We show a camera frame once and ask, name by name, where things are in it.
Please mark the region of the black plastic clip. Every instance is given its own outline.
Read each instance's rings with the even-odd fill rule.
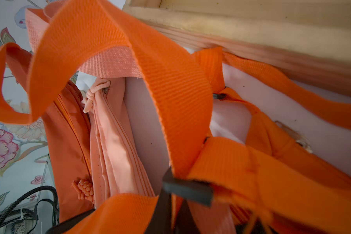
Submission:
[[[176,194],[187,200],[201,203],[210,207],[213,199],[213,189],[208,183],[194,180],[180,180],[173,177],[169,168],[162,178],[162,188],[167,193]]]
[[[226,94],[213,94],[213,99],[222,100],[226,97]]]

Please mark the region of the zipper pull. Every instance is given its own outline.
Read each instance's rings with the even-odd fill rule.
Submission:
[[[303,149],[305,149],[309,153],[313,153],[311,146],[309,145],[309,141],[305,136],[302,134],[294,131],[291,129],[289,126],[286,124],[276,120],[275,123],[277,124],[278,127],[280,127],[283,131],[285,131],[291,138],[295,140],[296,143],[298,143]]]

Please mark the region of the backpack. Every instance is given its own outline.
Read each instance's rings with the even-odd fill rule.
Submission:
[[[14,45],[4,45],[1,58],[6,46]],[[131,53],[123,53],[122,47]],[[159,196],[112,195],[67,233],[205,233],[208,230],[203,227],[208,225],[214,233],[230,233],[237,231],[231,227],[240,222],[242,212],[238,211],[242,210],[248,216],[246,233],[257,220],[267,233],[272,232],[269,226],[278,233],[351,233],[351,178],[311,155],[257,107],[225,87],[222,63],[251,74],[347,129],[351,129],[350,104],[322,99],[296,86],[276,68],[221,48],[190,55],[104,0],[70,0],[52,18],[29,72],[34,87],[50,86],[39,102],[51,104],[68,77],[86,61],[95,61],[101,71],[109,69],[115,61],[109,59],[113,52],[135,60],[159,115],[171,168],[163,177]],[[37,81],[40,71],[47,73]],[[100,87],[102,92],[107,88]],[[243,103],[249,109],[252,120],[245,145],[211,135],[213,98]],[[40,107],[32,112],[33,119],[43,111]],[[208,214],[205,206],[220,212]]]

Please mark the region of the orange knot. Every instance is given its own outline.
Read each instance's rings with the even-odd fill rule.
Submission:
[[[79,200],[86,199],[95,204],[94,187],[92,186],[91,182],[82,179],[79,181],[79,183],[73,181],[71,185],[77,191]]]

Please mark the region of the orange strap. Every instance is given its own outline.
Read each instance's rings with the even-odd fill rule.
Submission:
[[[281,71],[265,63],[242,59],[228,52],[223,53],[223,62],[286,94],[325,121],[351,130],[351,104],[329,101],[307,91],[292,82]]]
[[[326,232],[351,233],[351,201],[345,197],[249,146],[222,137],[211,137],[203,146],[212,90],[202,69],[180,46],[107,0],[70,0],[52,18],[28,73],[32,113],[21,121],[37,119],[84,61],[114,46],[132,50],[158,111],[176,177],[212,183],[216,201],[249,208],[266,223],[276,212]],[[17,122],[5,117],[4,109],[0,105],[0,120]],[[69,233],[142,233],[155,203],[156,198],[114,196]]]
[[[202,51],[195,52],[193,54],[193,56],[197,60],[197,62],[201,64],[201,67],[203,68],[203,70],[205,70],[206,77],[208,78],[214,93],[226,94],[226,97],[223,99],[224,101],[238,102],[238,103],[244,104],[250,110],[251,114],[253,116],[257,117],[257,115],[255,115],[255,114],[260,113],[261,111],[255,105],[243,100],[234,90],[232,90],[232,89],[230,89],[228,87],[225,87],[224,80],[223,80],[223,75],[222,75],[222,48],[218,47],[218,48],[213,48],[213,49],[205,49],[205,50],[202,50]],[[254,122],[254,123],[252,122],[252,124],[254,125],[254,127],[258,127],[260,125],[257,122]],[[272,125],[274,125],[278,129],[278,127],[274,123],[273,124],[269,124],[269,126],[272,126]],[[270,136],[269,135],[270,135],[269,133],[265,132],[263,134],[264,139],[262,139],[262,140],[268,140],[269,141],[269,145],[271,147],[276,146],[276,144],[274,144],[274,142],[276,140],[280,140],[281,138],[283,138],[282,140],[287,142],[287,140],[290,139],[290,137],[288,137],[288,136],[284,137],[283,134],[277,134],[277,135],[276,134],[275,135],[271,134]],[[257,140],[256,143],[258,143],[258,144],[262,143],[260,141],[260,139],[257,139],[256,137],[254,137],[254,139]],[[294,144],[294,147],[298,146],[297,144],[295,144],[295,141],[292,140],[292,142]],[[310,172],[313,173],[313,174],[310,175],[309,169],[308,169],[310,166],[312,166],[312,168],[324,169],[323,165],[327,164],[327,163],[325,163],[325,162],[323,162],[322,160],[319,159],[320,162],[319,161],[318,162],[312,162],[312,164],[309,165],[308,167],[307,166],[304,167],[304,164],[309,163],[309,158],[317,159],[317,157],[314,156],[314,155],[310,155],[307,152],[300,152],[300,153],[303,153],[303,155],[301,155],[301,158],[296,158],[296,159],[292,159],[292,160],[294,161],[294,163],[299,163],[300,164],[299,167],[301,168],[300,172],[302,174],[304,174],[305,176],[307,176],[307,177],[309,177],[311,179],[314,179],[317,182],[321,181],[321,182],[323,182],[322,184],[329,185],[329,186],[331,186],[333,188],[338,187],[339,184],[343,184],[344,187],[349,188],[349,183],[351,183],[351,178],[349,178],[348,176],[345,176],[345,177],[347,177],[346,178],[347,180],[341,180],[339,177],[342,176],[343,173],[338,171],[337,169],[333,168],[330,165],[327,165],[327,168],[328,168],[329,171],[327,172],[326,175],[314,176],[314,174],[318,173],[317,170],[316,171],[310,171]],[[327,178],[328,176],[330,177],[329,180],[327,180],[326,182],[325,182],[325,180],[322,180],[323,178]],[[345,195],[346,197],[351,198],[351,191],[340,190],[338,192],[340,194]],[[284,228],[284,226],[283,225],[281,226],[278,222],[276,222],[275,226],[276,226],[276,228],[279,228],[280,230],[282,230]],[[294,230],[292,230],[290,228],[289,230],[286,231],[286,233],[292,233],[293,231]]]
[[[305,109],[328,121],[329,123],[351,130],[351,104],[338,103],[326,100],[310,91],[303,89],[281,71],[266,63],[261,63],[249,59],[239,58],[228,52],[223,52],[221,47],[204,49],[192,54],[195,60],[205,71],[206,77],[212,86],[214,93],[224,93],[229,101],[243,103],[251,113],[255,113],[258,108],[253,104],[243,100],[233,90],[225,88],[222,75],[222,62],[233,66],[263,82],[267,86],[286,94]]]
[[[139,27],[145,36],[137,35]],[[161,43],[153,46],[154,41]],[[1,95],[6,48],[14,45],[0,48],[0,121],[35,121],[78,67],[115,46],[131,48],[156,105],[173,174],[185,178],[209,130],[213,102],[210,85],[187,51],[106,0],[70,0],[52,18],[28,72],[30,114],[14,112]]]

